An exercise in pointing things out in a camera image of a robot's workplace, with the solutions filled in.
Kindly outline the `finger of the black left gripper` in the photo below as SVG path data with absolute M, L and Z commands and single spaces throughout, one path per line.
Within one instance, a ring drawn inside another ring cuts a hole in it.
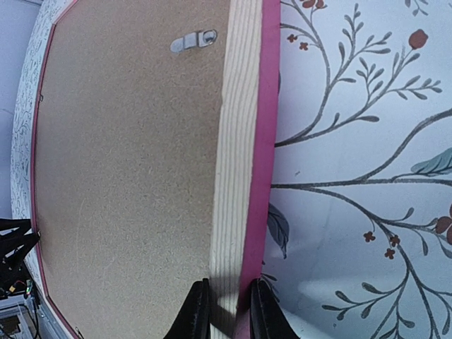
M 30 219 L 1 219 L 1 282 L 15 280 L 25 257 L 38 243 Z

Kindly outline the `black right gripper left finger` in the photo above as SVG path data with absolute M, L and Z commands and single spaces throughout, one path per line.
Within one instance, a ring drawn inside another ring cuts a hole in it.
M 164 339 L 210 339 L 209 279 L 196 281 Z

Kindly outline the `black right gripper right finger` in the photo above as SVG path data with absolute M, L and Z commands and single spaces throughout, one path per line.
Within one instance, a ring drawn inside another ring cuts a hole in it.
M 251 283 L 250 338 L 299 338 L 285 318 L 269 285 L 261 278 Z

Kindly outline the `pink wooden picture frame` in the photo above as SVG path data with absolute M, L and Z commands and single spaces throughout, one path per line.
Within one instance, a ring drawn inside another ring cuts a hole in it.
M 50 20 L 49 42 L 38 83 L 38 103 L 32 134 L 32 219 L 35 205 L 35 150 L 37 114 L 43 100 L 42 84 L 57 23 L 79 1 L 70 1 Z M 278 10 L 265 11 L 262 1 L 228 1 L 230 4 L 225 59 L 222 70 L 220 117 L 215 161 L 213 213 L 210 231 L 208 275 L 210 281 L 210 333 L 213 338 L 249 337 L 249 284 L 259 275 L 266 233 L 268 186 L 273 163 L 273 139 L 259 129 L 273 127 L 275 110 L 258 110 L 263 27 L 270 24 L 271 44 L 277 44 Z M 85 338 L 72 327 L 49 296 L 42 262 L 46 300 L 62 322 L 67 338 Z

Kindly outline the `brown cardboard backing board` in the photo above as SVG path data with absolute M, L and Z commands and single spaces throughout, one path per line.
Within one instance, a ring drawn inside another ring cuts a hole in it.
M 85 338 L 164 337 L 208 275 L 229 7 L 79 1 L 56 25 L 35 205 L 49 296 Z

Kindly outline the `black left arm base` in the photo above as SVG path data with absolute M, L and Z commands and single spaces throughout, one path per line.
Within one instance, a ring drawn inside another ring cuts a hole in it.
M 21 266 L 16 271 L 1 273 L 1 300 L 23 296 L 27 299 L 35 284 L 29 270 Z

